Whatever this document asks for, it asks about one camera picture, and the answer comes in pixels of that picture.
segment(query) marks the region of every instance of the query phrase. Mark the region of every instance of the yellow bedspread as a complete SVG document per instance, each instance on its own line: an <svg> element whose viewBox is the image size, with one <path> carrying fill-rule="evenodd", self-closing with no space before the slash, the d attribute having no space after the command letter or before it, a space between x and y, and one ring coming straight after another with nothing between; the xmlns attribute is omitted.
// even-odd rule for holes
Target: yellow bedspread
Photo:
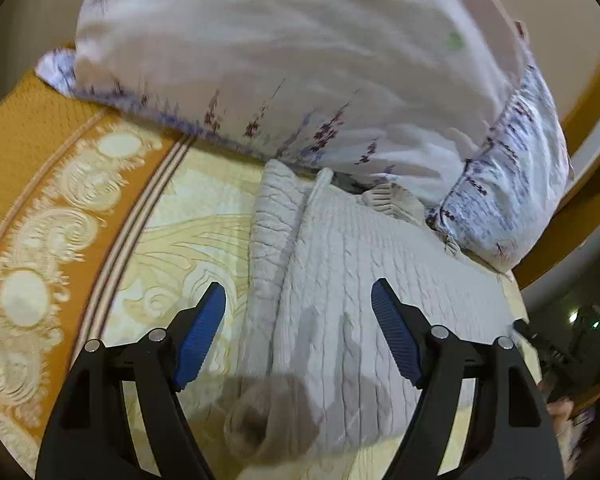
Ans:
<svg viewBox="0 0 600 480"><path fill-rule="evenodd" d="M85 341L134 342L227 294L222 329L179 399L218 480L381 478L398 440L320 461L248 467L222 424L248 293L251 213L263 165L180 133L63 98L32 73L0 104L0 438L33 475L72 358ZM525 313L503 278L512 310ZM538 374L533 352L528 363ZM125 385L141 465L158 473L134 389ZM458 462L469 412L443 468Z"/></svg>

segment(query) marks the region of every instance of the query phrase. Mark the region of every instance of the blue gripper pad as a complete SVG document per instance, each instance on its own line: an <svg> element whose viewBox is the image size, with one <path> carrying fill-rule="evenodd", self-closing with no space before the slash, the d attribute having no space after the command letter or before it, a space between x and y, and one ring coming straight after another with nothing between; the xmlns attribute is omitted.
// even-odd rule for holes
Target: blue gripper pad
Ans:
<svg viewBox="0 0 600 480"><path fill-rule="evenodd" d="M216 286L205 303L198 304L196 307L200 312L178 348L178 365L173 374L173 383L178 391L200 373L202 363L224 316L225 305L224 288Z"/></svg>
<svg viewBox="0 0 600 480"><path fill-rule="evenodd" d="M396 309L393 298L380 281L371 287L371 307L400 375L413 384L417 383L422 377L418 345Z"/></svg>

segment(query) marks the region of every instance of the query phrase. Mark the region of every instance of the knitted blanket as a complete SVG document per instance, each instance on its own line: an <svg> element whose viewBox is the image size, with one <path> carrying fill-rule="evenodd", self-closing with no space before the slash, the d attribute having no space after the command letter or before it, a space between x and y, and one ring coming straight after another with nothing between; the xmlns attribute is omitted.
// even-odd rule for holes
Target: knitted blanket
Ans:
<svg viewBox="0 0 600 480"><path fill-rule="evenodd" d="M418 392L398 373L371 309L379 278L461 338L491 343L510 331L496 274L331 177L322 170L308 182L271 161L256 199L242 386L224 427L246 462L315 458L405 432ZM466 384L461 405L470 402Z"/></svg>

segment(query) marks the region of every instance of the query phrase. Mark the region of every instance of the floral pillowcase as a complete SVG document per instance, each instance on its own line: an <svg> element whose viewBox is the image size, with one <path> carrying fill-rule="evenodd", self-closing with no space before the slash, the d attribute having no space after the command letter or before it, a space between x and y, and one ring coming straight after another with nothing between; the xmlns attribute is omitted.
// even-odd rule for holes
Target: floral pillowcase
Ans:
<svg viewBox="0 0 600 480"><path fill-rule="evenodd" d="M239 153L397 182L437 206L522 79L508 17L480 1L488 19L464 0L84 0L75 51L49 52L37 74Z"/></svg>
<svg viewBox="0 0 600 480"><path fill-rule="evenodd" d="M427 224L500 272L538 241L562 199L570 160L554 100L530 53L522 86L482 152Z"/></svg>

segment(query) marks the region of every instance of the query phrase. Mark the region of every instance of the fabric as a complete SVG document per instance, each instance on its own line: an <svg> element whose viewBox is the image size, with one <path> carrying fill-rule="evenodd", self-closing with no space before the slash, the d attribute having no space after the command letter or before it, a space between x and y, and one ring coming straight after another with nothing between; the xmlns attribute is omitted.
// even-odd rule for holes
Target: fabric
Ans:
<svg viewBox="0 0 600 480"><path fill-rule="evenodd" d="M510 332L497 276L447 254L427 227L360 205L332 176L322 170L308 185L279 161L265 169L238 357L246 382L225 423L229 448L247 462L346 452L407 429L418 394L371 309L379 278L461 338ZM465 388L461 406L471 399Z"/></svg>
<svg viewBox="0 0 600 480"><path fill-rule="evenodd" d="M520 34L499 0L461 0L466 10L479 24L484 40L496 62L507 73L522 78L525 67L524 49L520 48Z"/></svg>
<svg viewBox="0 0 600 480"><path fill-rule="evenodd" d="M522 76L507 18L480 3L496 33L462 0L85 0L70 89L439 205Z"/></svg>
<svg viewBox="0 0 600 480"><path fill-rule="evenodd" d="M361 204L369 206L379 213L411 222L414 225L424 224L424 206L411 191L399 184L379 184L365 191L358 198Z"/></svg>
<svg viewBox="0 0 600 480"><path fill-rule="evenodd" d="M22 77L0 103L0 224L46 160L101 108L69 101L33 72Z"/></svg>
<svg viewBox="0 0 600 480"><path fill-rule="evenodd" d="M276 467L244 466L226 448L261 164L67 99L30 73L0 104L0 161L0 439L30 475L74 349L90 337L108 346L136 341L217 281L228 299L221 330L178 396L216 478L382 477L400 438ZM50 283L48 272L58 280ZM502 285L522 315L517 287ZM538 370L534 352L525 355ZM125 404L138 459L157 473L128 384ZM446 470L458 462L468 420L460 411Z"/></svg>
<svg viewBox="0 0 600 480"><path fill-rule="evenodd" d="M535 60L482 152L427 223L495 269L511 270L535 245L570 174L554 100Z"/></svg>

